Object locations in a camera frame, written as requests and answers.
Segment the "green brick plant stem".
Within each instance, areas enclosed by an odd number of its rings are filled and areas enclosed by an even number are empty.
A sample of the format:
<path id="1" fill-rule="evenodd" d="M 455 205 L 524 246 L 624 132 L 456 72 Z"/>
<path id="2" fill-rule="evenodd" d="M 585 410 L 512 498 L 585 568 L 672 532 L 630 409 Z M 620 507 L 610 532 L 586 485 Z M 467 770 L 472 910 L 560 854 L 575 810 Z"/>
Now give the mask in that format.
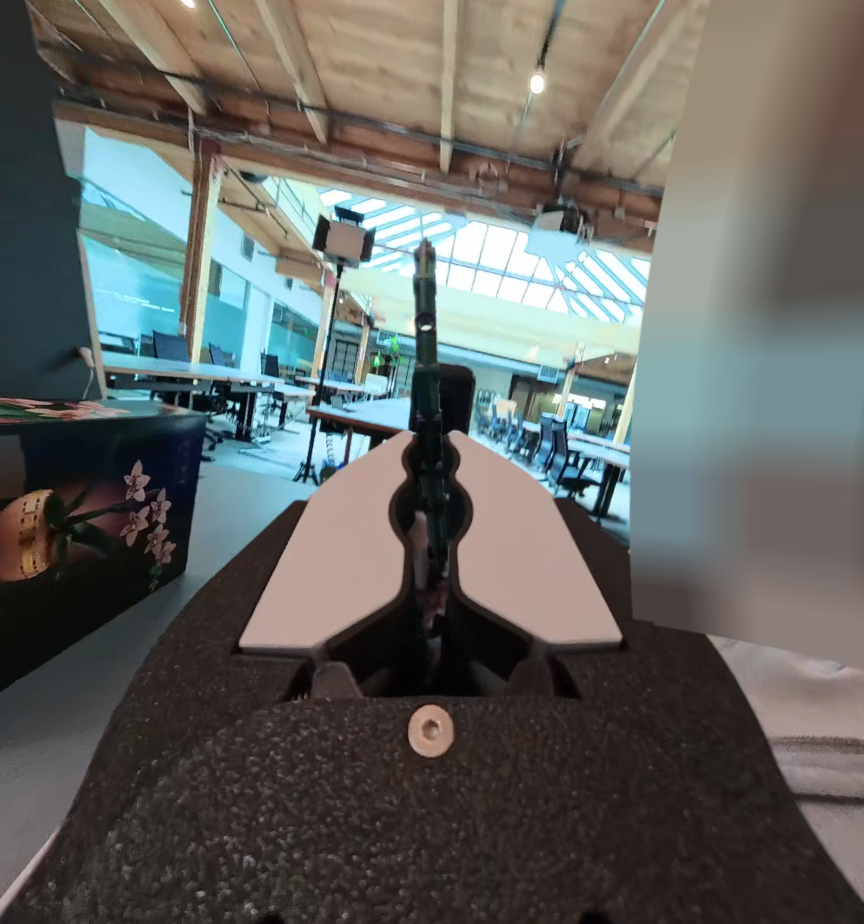
<path id="1" fill-rule="evenodd" d="M 417 599 L 426 643 L 436 653 L 449 592 L 449 486 L 445 468 L 437 336 L 436 251 L 424 238 L 413 253 L 415 364 L 410 429 L 416 437 L 415 478 L 419 508 L 425 517 L 426 546 L 419 560 L 426 567 Z"/>

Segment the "studio light panel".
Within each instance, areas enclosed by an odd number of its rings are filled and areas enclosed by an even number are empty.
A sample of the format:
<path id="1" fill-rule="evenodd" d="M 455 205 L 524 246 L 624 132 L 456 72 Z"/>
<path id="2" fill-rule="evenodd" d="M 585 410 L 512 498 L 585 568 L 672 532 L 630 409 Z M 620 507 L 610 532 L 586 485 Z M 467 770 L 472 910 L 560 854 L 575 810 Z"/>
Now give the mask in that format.
<path id="1" fill-rule="evenodd" d="M 372 259 L 375 232 L 364 216 L 335 205 L 334 217 L 321 216 L 315 225 L 311 248 L 337 267 L 358 268 Z"/>

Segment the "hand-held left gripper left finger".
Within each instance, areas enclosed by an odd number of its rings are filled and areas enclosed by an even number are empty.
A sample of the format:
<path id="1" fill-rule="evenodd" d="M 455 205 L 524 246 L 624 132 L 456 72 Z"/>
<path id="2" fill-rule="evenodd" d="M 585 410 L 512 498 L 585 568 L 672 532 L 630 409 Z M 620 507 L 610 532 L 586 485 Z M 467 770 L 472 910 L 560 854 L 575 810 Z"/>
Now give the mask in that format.
<path id="1" fill-rule="evenodd" d="M 411 487 L 402 432 L 315 491 L 238 641 L 244 655 L 409 659 L 413 574 L 396 502 Z"/>

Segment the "dark flower printed box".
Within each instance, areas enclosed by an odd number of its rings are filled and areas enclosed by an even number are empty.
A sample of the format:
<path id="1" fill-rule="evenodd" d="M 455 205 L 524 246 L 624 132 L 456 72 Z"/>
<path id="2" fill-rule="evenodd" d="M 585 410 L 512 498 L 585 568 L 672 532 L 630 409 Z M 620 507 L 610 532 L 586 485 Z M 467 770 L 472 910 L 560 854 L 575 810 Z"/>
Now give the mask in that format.
<path id="1" fill-rule="evenodd" d="M 205 436 L 151 401 L 0 398 L 0 692 L 184 572 Z"/>

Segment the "ceiling projector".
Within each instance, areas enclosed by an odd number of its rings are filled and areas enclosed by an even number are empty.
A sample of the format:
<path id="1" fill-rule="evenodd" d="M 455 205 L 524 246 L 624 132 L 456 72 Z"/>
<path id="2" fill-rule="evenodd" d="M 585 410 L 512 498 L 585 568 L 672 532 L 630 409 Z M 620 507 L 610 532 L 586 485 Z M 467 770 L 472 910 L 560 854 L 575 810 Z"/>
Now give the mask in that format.
<path id="1" fill-rule="evenodd" d="M 544 205 L 535 215 L 525 244 L 530 256 L 555 263 L 576 260 L 593 240 L 595 222 L 568 202 Z"/>

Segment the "dark divider panel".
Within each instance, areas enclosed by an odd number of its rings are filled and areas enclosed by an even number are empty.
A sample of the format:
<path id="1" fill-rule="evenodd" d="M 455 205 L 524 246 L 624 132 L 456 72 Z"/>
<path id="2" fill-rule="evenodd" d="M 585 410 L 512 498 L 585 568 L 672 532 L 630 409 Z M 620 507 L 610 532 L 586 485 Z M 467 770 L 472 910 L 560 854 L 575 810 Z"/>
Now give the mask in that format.
<path id="1" fill-rule="evenodd" d="M 54 92 L 24 2 L 0 1 L 0 398 L 101 398 Z"/>

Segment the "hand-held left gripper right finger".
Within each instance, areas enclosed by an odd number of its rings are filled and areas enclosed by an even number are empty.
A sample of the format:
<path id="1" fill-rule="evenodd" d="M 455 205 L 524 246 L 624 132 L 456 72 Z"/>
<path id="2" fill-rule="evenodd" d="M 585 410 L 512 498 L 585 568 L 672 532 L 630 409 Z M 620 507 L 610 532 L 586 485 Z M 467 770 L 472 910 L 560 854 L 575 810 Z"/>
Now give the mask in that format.
<path id="1" fill-rule="evenodd" d="M 464 433 L 448 436 L 465 505 L 450 630 L 471 659 L 614 651 L 623 635 L 553 496 Z"/>

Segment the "row of black chairs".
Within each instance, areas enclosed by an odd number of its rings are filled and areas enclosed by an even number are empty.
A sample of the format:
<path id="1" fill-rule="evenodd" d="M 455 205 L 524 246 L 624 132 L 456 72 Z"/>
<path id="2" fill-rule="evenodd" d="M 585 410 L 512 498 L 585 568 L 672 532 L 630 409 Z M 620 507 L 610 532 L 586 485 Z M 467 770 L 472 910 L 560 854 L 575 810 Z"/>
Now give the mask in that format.
<path id="1" fill-rule="evenodd" d="M 584 498 L 594 491 L 594 510 L 604 504 L 607 478 L 597 476 L 598 461 L 585 447 L 574 447 L 566 422 L 553 414 L 542 414 L 540 422 L 523 419 L 507 402 L 497 402 L 489 410 L 476 413 L 477 432 L 484 445 L 522 465 L 542 487 L 569 499 Z"/>
<path id="2" fill-rule="evenodd" d="M 188 345 L 182 336 L 154 332 L 153 350 L 153 358 L 190 362 Z M 232 367 L 226 364 L 222 352 L 218 348 L 211 348 L 211 358 L 211 362 L 199 363 Z M 191 407 L 194 410 L 203 410 L 206 413 L 213 414 L 226 414 L 230 412 L 232 413 L 237 426 L 237 422 L 241 413 L 240 395 L 232 391 L 228 385 L 214 384 L 208 381 L 201 381 L 195 385 L 190 385 L 187 381 L 179 379 L 154 379 L 151 377 L 143 376 L 137 376 L 137 378 L 140 382 L 143 382 L 143 384 L 154 394 L 187 394 L 189 398 L 186 399 L 184 405 L 186 407 Z M 274 399 L 279 405 L 280 415 L 282 405 L 279 403 L 277 397 L 273 397 L 269 394 L 259 394 L 256 396 L 255 406 L 259 396 Z M 292 401 L 295 400 L 287 401 L 286 408 Z M 280 427 L 283 427 L 285 423 L 286 422 L 280 422 L 278 420 L 278 425 Z"/>

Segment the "long wooden office table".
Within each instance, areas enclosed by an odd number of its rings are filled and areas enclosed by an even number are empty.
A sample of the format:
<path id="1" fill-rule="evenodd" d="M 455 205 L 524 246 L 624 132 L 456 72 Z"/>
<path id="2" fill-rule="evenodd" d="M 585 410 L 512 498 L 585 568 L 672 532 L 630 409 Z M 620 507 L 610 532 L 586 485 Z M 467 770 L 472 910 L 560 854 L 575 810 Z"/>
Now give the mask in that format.
<path id="1" fill-rule="evenodd" d="M 312 421 L 319 421 L 317 430 L 337 435 L 340 447 L 334 446 L 333 459 L 341 464 L 384 440 L 408 430 L 410 399 L 380 399 L 344 404 L 337 408 L 329 403 L 315 404 L 306 409 Z"/>
<path id="2" fill-rule="evenodd" d="M 587 468 L 589 461 L 603 463 L 602 478 L 597 485 L 597 496 L 593 505 L 596 518 L 610 517 L 609 508 L 616 488 L 624 478 L 624 473 L 631 468 L 631 448 L 611 440 L 592 436 L 587 433 L 566 435 L 567 451 L 579 454 L 580 471 Z"/>
<path id="3" fill-rule="evenodd" d="M 240 395 L 241 413 L 235 430 L 235 439 L 241 443 L 253 442 L 253 418 L 256 396 L 269 394 L 277 397 L 282 405 L 280 422 L 286 422 L 287 401 L 310 401 L 314 396 L 312 388 L 289 385 L 281 378 L 264 373 L 244 372 L 240 369 L 204 363 L 190 363 L 179 360 L 166 360 L 126 353 L 101 353 L 103 371 L 106 374 L 129 374 L 151 377 L 154 379 L 179 379 L 190 385 L 199 382 L 228 385 Z"/>

